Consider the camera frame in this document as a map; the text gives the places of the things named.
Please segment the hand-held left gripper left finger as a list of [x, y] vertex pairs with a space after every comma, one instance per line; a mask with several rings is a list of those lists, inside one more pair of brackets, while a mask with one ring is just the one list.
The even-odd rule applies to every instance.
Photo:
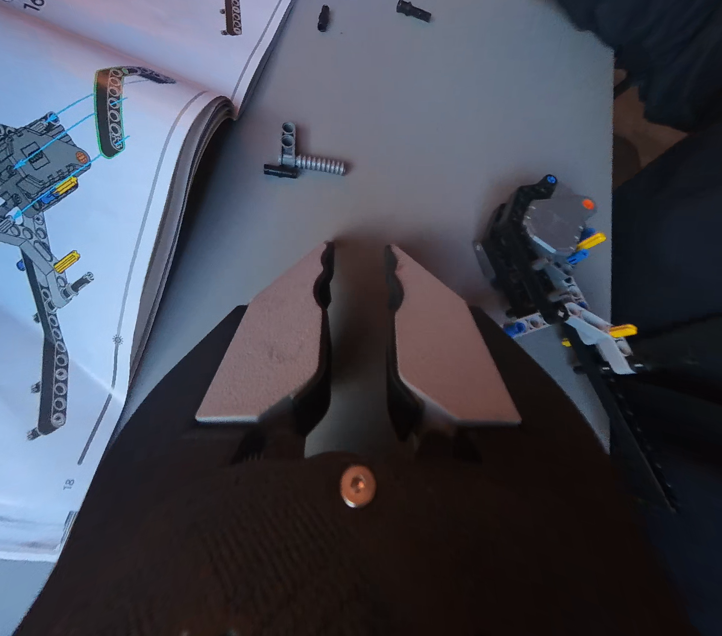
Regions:
[[335, 245], [322, 242], [248, 304], [196, 423], [239, 436], [236, 456], [304, 456], [331, 402]]

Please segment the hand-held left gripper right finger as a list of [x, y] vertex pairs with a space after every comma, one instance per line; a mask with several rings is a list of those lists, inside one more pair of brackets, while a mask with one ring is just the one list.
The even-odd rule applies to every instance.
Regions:
[[395, 244], [385, 247], [385, 277], [387, 406], [399, 440], [520, 426], [466, 301]]

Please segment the partly built lego model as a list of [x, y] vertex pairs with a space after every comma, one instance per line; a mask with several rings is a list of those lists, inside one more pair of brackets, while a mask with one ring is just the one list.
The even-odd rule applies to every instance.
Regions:
[[503, 331], [510, 338], [549, 328], [563, 334], [609, 420], [609, 450], [635, 496], [675, 512], [678, 499], [636, 416], [622, 380], [644, 370], [628, 338], [634, 325], [612, 325], [590, 309], [574, 273], [606, 235], [589, 225], [595, 202], [554, 175], [517, 188], [497, 207], [474, 242], [482, 270], [508, 303]]

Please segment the open lego instruction booklet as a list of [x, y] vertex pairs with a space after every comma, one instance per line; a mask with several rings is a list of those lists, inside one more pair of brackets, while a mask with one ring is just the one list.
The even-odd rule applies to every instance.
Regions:
[[55, 563], [294, 0], [2, 0], [1, 552]]

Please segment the grey connector with threaded axle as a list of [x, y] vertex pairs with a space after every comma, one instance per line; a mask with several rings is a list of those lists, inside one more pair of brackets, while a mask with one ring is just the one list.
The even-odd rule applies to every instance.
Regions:
[[278, 179], [295, 180], [303, 171], [343, 177], [347, 165], [341, 160], [302, 155], [297, 150], [297, 128], [292, 122], [282, 124], [281, 149], [276, 164], [264, 164], [264, 174]]

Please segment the person's dark trouser leg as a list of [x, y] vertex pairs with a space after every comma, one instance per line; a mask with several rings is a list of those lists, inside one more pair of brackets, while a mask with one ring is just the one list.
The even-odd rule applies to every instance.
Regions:
[[648, 530], [700, 634], [721, 632], [720, 145], [720, 122], [688, 135], [612, 214], [612, 318], [645, 367], [623, 393], [678, 502]]

